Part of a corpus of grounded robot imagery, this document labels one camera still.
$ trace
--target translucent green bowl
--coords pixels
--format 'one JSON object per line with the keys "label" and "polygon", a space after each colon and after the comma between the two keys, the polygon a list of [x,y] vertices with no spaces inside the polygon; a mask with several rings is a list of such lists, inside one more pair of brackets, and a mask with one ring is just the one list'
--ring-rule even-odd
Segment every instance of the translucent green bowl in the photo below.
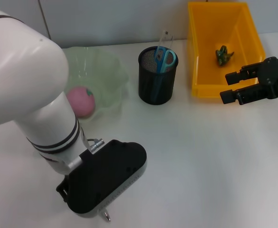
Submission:
{"label": "translucent green bowl", "polygon": [[95,98],[94,113],[88,118],[79,118],[80,122],[120,105],[128,75],[117,57],[95,47],[70,47],[63,51],[69,64],[65,93],[75,86],[85,86]]}

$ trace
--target table surface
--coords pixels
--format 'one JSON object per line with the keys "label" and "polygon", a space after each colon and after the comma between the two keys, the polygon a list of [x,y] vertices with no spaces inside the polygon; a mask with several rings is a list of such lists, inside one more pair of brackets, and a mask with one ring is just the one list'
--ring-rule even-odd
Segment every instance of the table surface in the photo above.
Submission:
{"label": "table surface", "polygon": [[[278,57],[278,33],[260,34]],[[186,41],[172,99],[152,106],[138,96],[138,55],[156,43],[100,47],[130,76],[122,106],[83,125],[88,138],[138,142],[148,166],[108,207],[112,222],[74,214],[56,192],[63,176],[14,122],[0,125],[0,228],[278,227],[278,99],[243,106],[190,95]]]}

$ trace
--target pink toy apple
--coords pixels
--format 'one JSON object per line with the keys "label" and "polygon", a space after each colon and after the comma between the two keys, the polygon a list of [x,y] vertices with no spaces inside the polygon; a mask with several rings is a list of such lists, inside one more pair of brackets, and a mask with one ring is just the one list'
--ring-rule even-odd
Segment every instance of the pink toy apple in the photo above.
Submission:
{"label": "pink toy apple", "polygon": [[95,98],[92,92],[84,86],[71,89],[66,95],[77,117],[88,117],[95,109]]}

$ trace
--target yellow container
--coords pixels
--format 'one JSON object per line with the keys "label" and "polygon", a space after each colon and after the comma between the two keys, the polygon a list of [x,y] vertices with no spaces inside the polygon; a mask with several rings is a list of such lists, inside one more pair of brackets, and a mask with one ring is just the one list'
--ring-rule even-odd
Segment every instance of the yellow container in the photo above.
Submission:
{"label": "yellow container", "polygon": [[[242,66],[265,59],[261,41],[250,15],[248,5],[242,2],[189,2],[190,28],[187,52],[192,76],[192,95],[218,98],[225,90],[235,90],[256,84],[257,79],[228,85],[225,75],[239,72]],[[215,51],[222,45],[230,61],[219,66]]]}

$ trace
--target pen holder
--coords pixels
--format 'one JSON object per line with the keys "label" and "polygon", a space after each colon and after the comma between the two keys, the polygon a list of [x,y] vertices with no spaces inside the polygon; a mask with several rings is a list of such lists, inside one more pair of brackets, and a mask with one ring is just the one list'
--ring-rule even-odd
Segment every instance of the pen holder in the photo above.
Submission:
{"label": "pen holder", "polygon": [[[178,57],[176,55],[175,64],[164,73],[157,73],[157,62],[154,59],[156,49],[157,46],[149,47],[139,55],[139,97],[148,104],[162,105],[172,97]],[[159,58],[163,55],[164,51],[159,50]],[[167,64],[173,62],[172,54],[165,61]]]}

